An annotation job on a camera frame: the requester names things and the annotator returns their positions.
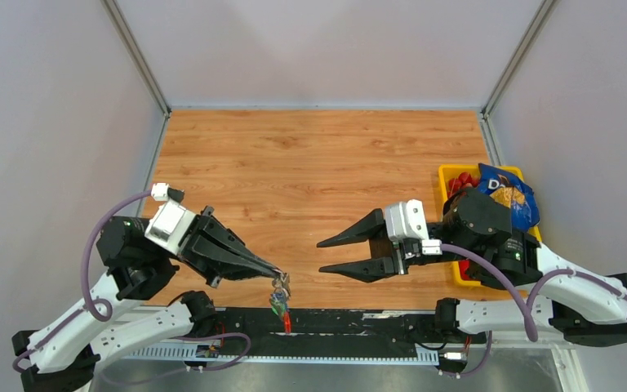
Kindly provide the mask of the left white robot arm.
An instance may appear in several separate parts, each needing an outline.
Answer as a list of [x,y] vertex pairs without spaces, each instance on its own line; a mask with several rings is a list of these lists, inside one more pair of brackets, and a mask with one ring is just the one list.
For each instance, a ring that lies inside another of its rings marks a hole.
[[155,314],[117,325],[160,292],[180,265],[211,287],[224,279],[271,278],[272,305],[287,312],[288,275],[249,251],[210,207],[194,213],[168,201],[151,219],[112,216],[92,244],[106,266],[97,283],[86,285],[83,298],[55,322],[11,339],[13,367],[26,391],[80,390],[111,363],[165,339],[222,339],[205,292],[188,291]]

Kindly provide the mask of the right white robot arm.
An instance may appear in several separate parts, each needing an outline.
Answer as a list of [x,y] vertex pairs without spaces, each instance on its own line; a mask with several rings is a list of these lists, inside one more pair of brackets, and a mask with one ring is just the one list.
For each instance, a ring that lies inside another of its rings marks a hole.
[[627,274],[600,275],[566,260],[476,189],[449,197],[439,221],[427,221],[412,199],[369,212],[320,247],[353,243],[367,243],[370,257],[327,265],[325,273],[373,283],[412,266],[466,260],[470,278],[508,292],[502,301],[439,300],[433,328],[445,341],[521,329],[529,341],[556,332],[588,347],[627,343]]

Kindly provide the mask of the keyring bundle with red tag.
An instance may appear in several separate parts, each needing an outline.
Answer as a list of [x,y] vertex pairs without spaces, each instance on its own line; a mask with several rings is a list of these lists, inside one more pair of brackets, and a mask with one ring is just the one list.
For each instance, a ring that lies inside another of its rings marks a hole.
[[271,310],[282,321],[284,332],[286,334],[291,334],[291,315],[288,305],[288,301],[291,298],[289,275],[280,271],[279,275],[273,280],[272,285],[273,292],[269,298]]

